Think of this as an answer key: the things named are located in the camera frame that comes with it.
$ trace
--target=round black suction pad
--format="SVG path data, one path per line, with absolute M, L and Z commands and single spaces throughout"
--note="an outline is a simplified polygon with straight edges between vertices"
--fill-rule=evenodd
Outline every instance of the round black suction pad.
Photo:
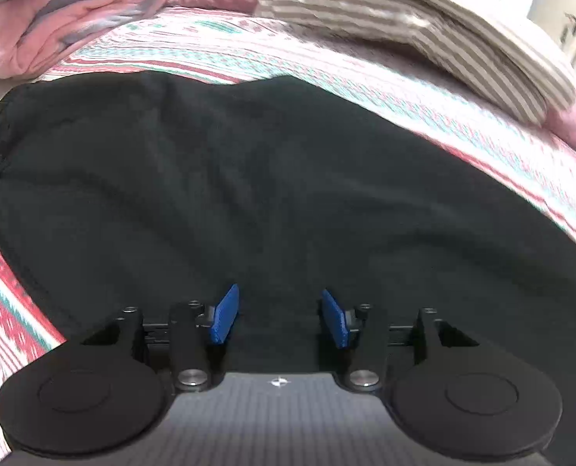
M 12 447 L 47 456 L 93 454 L 139 435 L 163 404 L 149 367 L 118 347 L 75 345 L 3 384 L 0 423 Z
M 562 413 L 547 376 L 495 347 L 438 349 L 396 382 L 391 404 L 415 440 L 466 461 L 544 448 Z

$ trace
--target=striped pillow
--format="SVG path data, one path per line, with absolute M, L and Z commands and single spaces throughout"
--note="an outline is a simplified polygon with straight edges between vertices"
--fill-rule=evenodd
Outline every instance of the striped pillow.
M 508 57 L 420 0 L 258 0 L 256 15 L 335 33 L 408 44 L 523 123 L 541 125 L 547 104 Z
M 575 101 L 569 59 L 536 24 L 511 15 L 499 0 L 420 0 L 453 18 L 507 56 L 536 86 L 547 105 L 566 110 Z

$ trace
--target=blue clip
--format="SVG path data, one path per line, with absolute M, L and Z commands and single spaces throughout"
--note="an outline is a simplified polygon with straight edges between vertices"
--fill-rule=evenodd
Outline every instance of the blue clip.
M 333 337 L 335 346 L 338 348 L 348 347 L 349 330 L 346 326 L 346 317 L 344 311 L 338 305 L 338 302 L 326 289 L 323 290 L 321 300 L 321 311 L 326 326 Z
M 210 342 L 221 345 L 228 337 L 238 313 L 240 291 L 234 284 L 214 309 L 213 323 L 209 328 Z

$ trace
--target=black cloth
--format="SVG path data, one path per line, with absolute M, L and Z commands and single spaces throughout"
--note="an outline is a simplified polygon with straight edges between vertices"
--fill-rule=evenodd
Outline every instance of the black cloth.
M 228 363 L 317 370 L 330 286 L 394 323 L 436 307 L 576 395 L 576 245 L 481 171 L 290 77 L 15 88 L 0 103 L 0 249 L 65 335 L 128 305 L 165 321 L 237 282 Z

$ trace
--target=red and teal patterned fabric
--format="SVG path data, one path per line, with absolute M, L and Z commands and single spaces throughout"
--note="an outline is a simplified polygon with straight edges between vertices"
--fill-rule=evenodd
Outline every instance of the red and teal patterned fabric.
M 42 79 L 139 70 L 215 83 L 299 77 L 470 162 L 576 241 L 576 153 L 554 136 L 516 123 L 445 74 L 382 47 L 236 13 L 166 9 L 94 40 Z M 0 385 L 62 340 L 0 255 Z M 0 430 L 0 460 L 6 451 Z

